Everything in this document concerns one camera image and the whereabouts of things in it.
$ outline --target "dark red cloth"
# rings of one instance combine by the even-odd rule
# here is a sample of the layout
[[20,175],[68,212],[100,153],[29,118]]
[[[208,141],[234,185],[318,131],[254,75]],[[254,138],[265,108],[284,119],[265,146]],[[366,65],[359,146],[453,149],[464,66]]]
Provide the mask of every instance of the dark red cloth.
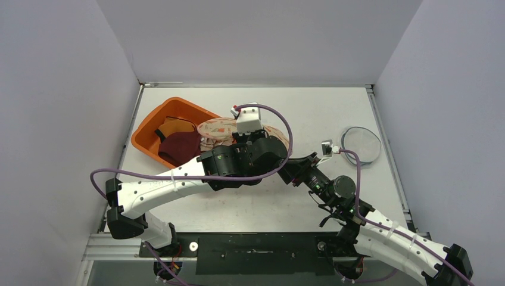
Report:
[[158,156],[163,160],[180,166],[200,155],[200,134],[195,132],[176,132],[160,144]]

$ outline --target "wire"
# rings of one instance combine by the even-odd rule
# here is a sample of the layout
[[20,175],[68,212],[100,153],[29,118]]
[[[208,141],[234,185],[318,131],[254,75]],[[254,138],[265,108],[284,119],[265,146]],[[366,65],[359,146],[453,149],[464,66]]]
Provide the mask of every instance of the wire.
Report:
[[190,286],[184,280],[180,279],[172,270],[170,270],[170,268],[161,260],[158,253],[156,253],[156,251],[154,251],[152,249],[152,246],[148,241],[144,241],[144,245],[146,246],[147,250],[149,250],[149,252],[152,254],[152,256],[154,256],[154,258],[156,258],[156,260],[158,260],[158,262],[161,264],[161,267],[163,267],[170,275],[172,275],[172,277],[177,279],[181,285]]
[[174,258],[177,258],[179,257],[180,253],[182,252],[182,245],[179,244],[179,251],[177,252],[177,254],[175,256],[172,256],[172,269],[175,267],[175,263],[174,263]]
[[387,279],[390,279],[391,277],[393,277],[394,275],[396,275],[396,273],[398,273],[398,269],[393,269],[393,271],[391,271],[391,273],[389,273],[388,275],[382,277],[382,278],[377,278],[377,279],[365,279],[365,280],[354,280],[354,279],[349,279],[345,276],[343,276],[340,272],[338,272],[338,268],[336,268],[336,272],[338,273],[338,275],[340,275],[340,277],[344,278],[344,280],[346,281],[349,281],[349,282],[353,282],[353,283],[376,283],[376,282],[382,282],[382,281],[386,281]]
[[124,171],[124,170],[119,170],[119,169],[114,169],[114,168],[102,168],[102,169],[96,169],[91,174],[89,174],[89,179],[91,180],[91,184],[93,187],[104,197],[107,199],[107,196],[105,193],[102,191],[102,189],[98,186],[98,184],[95,181],[95,175],[97,173],[102,173],[102,172],[111,172],[111,173],[119,173],[119,174],[124,174],[128,176],[133,176],[137,178],[142,178],[142,179],[149,179],[149,180],[212,180],[212,181],[233,181],[233,182],[249,182],[249,181],[256,181],[260,179],[264,179],[266,177],[272,176],[273,174],[277,173],[280,171],[284,165],[288,162],[289,157],[291,156],[291,153],[293,151],[293,133],[291,132],[291,128],[289,127],[288,121],[286,118],[284,118],[277,110],[263,105],[263,104],[244,104],[237,106],[236,109],[241,109],[241,108],[247,108],[247,107],[257,107],[261,109],[268,110],[272,112],[273,114],[277,115],[278,118],[284,123],[286,126],[286,129],[288,130],[288,136],[289,136],[289,146],[288,146],[288,155],[286,156],[286,159],[282,161],[282,163],[279,165],[279,167],[273,169],[272,171],[269,171],[263,175],[258,175],[258,176],[252,176],[252,177],[223,177],[223,176],[152,176],[152,175],[143,175],[135,172],[130,172],[130,171]]
[[349,268],[358,268],[361,264],[363,264],[363,259],[364,256],[361,255],[354,261],[354,263],[351,266],[349,266]]
[[[373,222],[369,219],[366,219],[365,217],[363,217],[360,212],[359,212],[359,202],[360,202],[360,182],[361,182],[361,162],[360,162],[360,157],[358,156],[358,154],[356,154],[354,151],[351,151],[351,150],[346,150],[346,149],[340,149],[340,152],[344,152],[344,153],[349,153],[351,155],[354,156],[354,159],[356,160],[356,191],[355,191],[355,196],[356,196],[356,200],[354,202],[354,208],[356,209],[356,216],[373,225],[373,226],[377,226],[378,228],[382,228],[382,229],[385,229],[387,231],[390,231],[391,228],[390,227],[387,227],[385,225],[380,225],[376,222]],[[456,275],[458,275],[462,280],[464,280],[465,283],[467,283],[469,286],[475,286],[472,282],[470,282],[470,280],[464,276],[458,269],[456,269],[451,263],[449,263],[448,261],[446,261],[445,259],[443,259],[440,255],[436,254],[436,252],[434,252],[433,250],[429,249],[429,247],[425,246],[424,244],[420,243],[418,240],[414,240],[411,236],[409,236],[408,234],[405,234],[397,229],[393,230],[393,232],[395,234],[398,234],[398,235],[401,235],[402,237],[404,238],[407,238],[408,240],[410,241],[414,241],[415,244],[417,244],[420,248],[424,249],[425,251],[427,251],[429,254],[433,255],[435,258],[437,258],[438,260],[440,260],[443,264],[445,264],[447,267],[449,267],[454,273],[456,273]]]

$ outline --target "orange basket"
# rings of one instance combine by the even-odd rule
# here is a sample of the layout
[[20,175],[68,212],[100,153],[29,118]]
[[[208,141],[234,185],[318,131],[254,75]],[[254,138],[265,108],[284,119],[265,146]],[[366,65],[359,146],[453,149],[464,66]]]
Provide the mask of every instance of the orange basket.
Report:
[[188,120],[196,126],[220,116],[179,97],[167,99],[147,115],[133,133],[132,145],[169,169],[173,169],[179,167],[179,165],[175,162],[165,161],[158,156],[158,148],[161,142],[160,137],[154,133],[163,124],[167,116]]

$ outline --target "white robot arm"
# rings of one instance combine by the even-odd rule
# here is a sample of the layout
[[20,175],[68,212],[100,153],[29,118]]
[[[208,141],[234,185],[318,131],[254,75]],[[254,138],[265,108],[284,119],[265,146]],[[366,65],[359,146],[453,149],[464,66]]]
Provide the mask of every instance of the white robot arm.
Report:
[[[473,272],[463,248],[434,243],[398,226],[359,200],[359,189],[356,194],[341,194],[336,180],[330,180],[317,168],[332,153],[340,151],[330,141],[323,142],[323,160],[317,158],[316,153],[286,160],[289,152],[283,143],[262,130],[258,108],[235,112],[238,115],[239,132],[234,134],[237,144],[205,152],[176,169],[159,174],[159,181],[122,183],[112,179],[107,182],[107,200],[111,206],[107,222],[114,238],[140,237],[156,249],[176,244],[175,227],[153,216],[149,212],[151,209],[193,194],[238,188],[243,184],[256,185],[261,181],[260,174],[279,168],[278,174],[286,184],[299,186],[304,183],[309,193],[316,194],[324,202],[319,207],[330,215],[320,226],[330,218],[340,222],[342,229],[336,235],[341,242],[339,247],[352,248],[358,254],[381,260],[422,285],[469,285],[466,280],[469,281]],[[237,180],[240,177],[249,180]],[[457,276],[440,257],[449,261],[466,279]]]

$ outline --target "patterned fabric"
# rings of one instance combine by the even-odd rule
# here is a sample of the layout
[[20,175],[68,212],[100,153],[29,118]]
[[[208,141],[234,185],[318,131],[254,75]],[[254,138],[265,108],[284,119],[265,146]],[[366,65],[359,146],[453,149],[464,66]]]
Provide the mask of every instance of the patterned fabric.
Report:
[[[282,141],[286,148],[289,145],[287,137],[277,128],[263,125],[269,136],[275,136]],[[208,120],[197,127],[198,133],[202,136],[200,149],[202,151],[212,150],[215,146],[233,144],[232,133],[237,131],[236,120],[233,118],[216,118]]]

